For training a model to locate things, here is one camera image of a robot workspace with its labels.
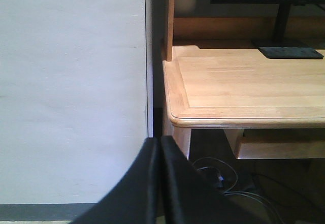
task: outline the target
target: black cable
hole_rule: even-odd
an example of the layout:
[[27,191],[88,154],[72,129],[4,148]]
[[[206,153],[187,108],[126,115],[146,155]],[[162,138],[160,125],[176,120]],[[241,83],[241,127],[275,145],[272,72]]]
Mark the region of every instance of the black cable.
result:
[[[266,178],[266,179],[268,179],[268,180],[270,180],[270,181],[273,181],[273,182],[277,183],[278,185],[280,185],[280,186],[282,186],[282,187],[285,187],[285,188],[291,190],[293,193],[295,193],[296,195],[300,196],[300,197],[301,197],[302,199],[304,199],[306,202],[310,203],[310,205],[309,205],[310,207],[312,206],[312,207],[316,208],[318,211],[320,211],[321,213],[325,214],[325,213],[323,212],[322,209],[320,209],[320,208],[319,208],[317,205],[315,205],[315,204],[314,204],[314,203],[313,203],[309,198],[307,198],[306,196],[304,196],[304,195],[303,195],[302,193],[300,193],[299,191],[294,190],[293,188],[291,188],[291,187],[285,185],[284,183],[282,183],[282,182],[280,182],[280,181],[278,181],[278,180],[276,180],[276,179],[273,179],[272,177],[266,176],[266,175],[264,175],[264,174],[260,174],[260,173],[252,173],[252,175],[253,175],[253,176],[264,177],[264,178]],[[276,204],[281,205],[281,206],[283,206],[283,207],[307,207],[307,206],[285,206],[285,205],[279,203],[278,201],[275,201],[274,199],[270,198],[269,196],[268,196],[268,198],[269,198],[270,200],[272,200],[273,202],[275,202]]]
[[317,7],[320,8],[321,10],[325,11],[325,7],[321,6],[320,4],[315,4],[315,6],[317,6]]

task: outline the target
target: wood grain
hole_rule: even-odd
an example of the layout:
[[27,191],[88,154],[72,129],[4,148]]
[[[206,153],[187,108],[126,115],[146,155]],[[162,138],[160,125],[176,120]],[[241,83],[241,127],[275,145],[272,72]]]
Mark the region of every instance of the wood grain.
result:
[[[178,17],[175,40],[262,39],[272,35],[275,17]],[[287,38],[325,37],[325,17],[290,17]]]
[[240,40],[175,42],[172,61],[164,76],[174,126],[325,127],[324,60],[267,59]]
[[236,150],[238,159],[325,157],[325,129],[247,129]]
[[172,60],[173,34],[174,34],[174,9],[175,0],[167,0],[166,9],[166,31],[165,31],[165,49],[166,60]]

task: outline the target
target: floor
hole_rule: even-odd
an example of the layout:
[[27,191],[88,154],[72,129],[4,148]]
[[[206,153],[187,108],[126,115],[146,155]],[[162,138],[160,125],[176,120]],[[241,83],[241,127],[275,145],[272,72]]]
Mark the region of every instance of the floor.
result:
[[[161,135],[161,114],[161,109],[156,109],[156,137]],[[189,160],[194,162],[202,157],[214,157],[231,165],[239,175],[233,190],[251,191],[267,198],[285,224],[325,223],[325,185],[319,189],[311,182],[311,160],[238,160],[223,130],[192,130]],[[319,161],[325,165],[325,159]]]

